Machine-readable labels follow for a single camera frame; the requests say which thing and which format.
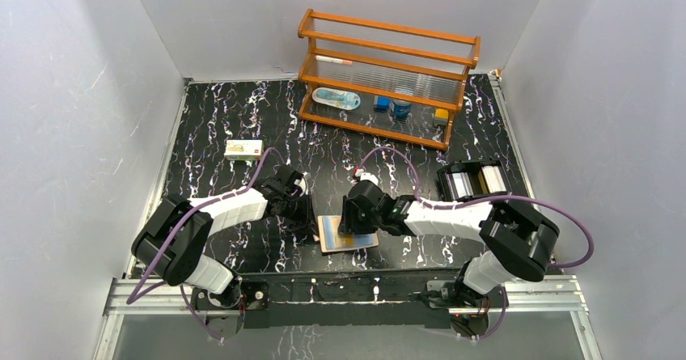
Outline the gold credit card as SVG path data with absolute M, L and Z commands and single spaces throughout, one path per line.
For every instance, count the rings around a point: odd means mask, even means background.
M 338 243 L 342 247 L 353 246 L 357 243 L 356 235 L 338 235 Z

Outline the beige card holder wallet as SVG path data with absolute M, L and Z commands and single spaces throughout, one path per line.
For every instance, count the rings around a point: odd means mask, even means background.
M 358 249 L 379 246 L 379 237 L 376 234 L 343 235 L 338 230 L 340 225 L 340 215 L 322 215 L 317 217 L 320 248 L 323 254 L 352 252 Z

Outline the black card box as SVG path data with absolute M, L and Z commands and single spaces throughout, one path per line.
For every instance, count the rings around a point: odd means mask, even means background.
M 449 163 L 437 171 L 437 187 L 443 201 L 464 202 L 512 192 L 496 159 Z

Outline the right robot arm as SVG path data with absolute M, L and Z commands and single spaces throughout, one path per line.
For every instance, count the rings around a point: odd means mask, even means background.
M 560 234 L 559 227 L 527 197 L 430 201 L 412 195 L 392 197 L 372 181 L 361 180 L 343 198 L 337 232 L 348 236 L 376 231 L 450 236 L 485 245 L 485 252 L 465 263 L 453 283 L 428 284 L 414 295 L 433 308 L 475 307 L 505 282 L 542 281 Z

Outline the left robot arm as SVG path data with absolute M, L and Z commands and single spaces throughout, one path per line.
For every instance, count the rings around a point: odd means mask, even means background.
M 166 196 L 134 239 L 131 252 L 169 286 L 204 290 L 222 308 L 242 296 L 236 271 L 205 255 L 211 235 L 244 222 L 281 218 L 308 226 L 311 196 L 303 173 L 281 165 L 252 186 L 212 197 Z

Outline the stack of cards in box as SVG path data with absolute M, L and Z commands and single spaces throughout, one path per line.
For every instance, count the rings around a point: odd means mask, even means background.
M 451 199 L 458 201 L 468 197 L 509 192 L 509 185 L 500 166 L 476 165 L 446 174 Z

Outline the small white cardboard box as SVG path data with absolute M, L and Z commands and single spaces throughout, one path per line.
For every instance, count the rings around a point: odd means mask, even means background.
M 224 158 L 227 160 L 253 161 L 260 160 L 264 152 L 262 140 L 230 139 L 226 143 Z

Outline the blue white round jar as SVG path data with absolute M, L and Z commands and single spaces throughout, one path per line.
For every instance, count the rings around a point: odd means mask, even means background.
M 412 104 L 408 101 L 392 99 L 391 112 L 396 119 L 406 119 L 412 109 Z

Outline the blue small box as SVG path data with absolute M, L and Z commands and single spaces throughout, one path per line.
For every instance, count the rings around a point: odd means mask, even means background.
M 373 109 L 376 112 L 386 112 L 390 108 L 391 99 L 376 95 L 373 102 Z

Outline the yellow small object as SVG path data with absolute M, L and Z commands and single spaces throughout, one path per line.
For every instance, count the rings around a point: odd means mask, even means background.
M 446 109 L 437 108 L 433 115 L 433 126 L 445 127 L 449 121 L 450 113 Z

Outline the orange wooden shelf rack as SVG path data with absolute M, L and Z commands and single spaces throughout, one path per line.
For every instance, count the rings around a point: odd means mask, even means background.
M 307 53 L 298 79 L 307 86 L 299 117 L 358 133 L 447 150 L 462 110 L 469 73 L 480 60 L 481 38 L 432 31 L 307 9 L 298 25 Z M 352 65 L 317 61 L 316 55 L 351 60 Z M 345 111 L 316 103 L 318 87 L 352 91 L 361 105 Z M 408 101 L 406 119 L 390 108 L 376 112 L 376 95 Z M 433 126 L 437 108 L 450 113 L 445 127 Z

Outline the white pink marker pen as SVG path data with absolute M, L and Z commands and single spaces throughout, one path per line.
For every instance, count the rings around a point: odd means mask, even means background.
M 345 59 L 337 58 L 337 57 L 328 57 L 328 56 L 323 56 L 323 55 L 316 55 L 315 59 L 317 61 L 334 63 L 334 64 L 338 64 L 338 65 L 350 66 L 353 64 L 353 62 L 351 60 L 345 60 Z

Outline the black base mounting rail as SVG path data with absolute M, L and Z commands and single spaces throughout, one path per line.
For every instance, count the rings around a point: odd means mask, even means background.
M 451 328 L 455 320 L 475 317 L 472 332 L 484 332 L 486 313 L 503 304 L 492 290 L 474 305 L 453 291 L 457 269 L 376 269 L 367 271 L 246 273 L 240 301 L 222 307 L 206 290 L 193 290 L 196 311 L 209 318 L 232 316 L 242 328 L 295 325 L 420 325 Z

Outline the aluminium frame rail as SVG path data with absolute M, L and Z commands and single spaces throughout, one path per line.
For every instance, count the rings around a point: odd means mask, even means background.
M 332 276 L 266 275 L 247 278 L 241 287 L 242 298 L 232 310 L 272 311 L 286 306 L 381 306 L 404 305 L 417 300 L 424 291 L 438 291 L 442 280 L 410 277 L 405 273 L 369 273 Z M 184 314 L 188 304 L 208 315 L 221 316 L 213 295 L 186 286 L 159 285 L 134 303 L 127 298 L 134 290 L 133 279 L 114 280 L 105 303 L 105 315 Z M 548 275 L 541 282 L 515 280 L 504 285 L 509 311 L 587 311 L 588 306 L 578 280 L 569 275 Z

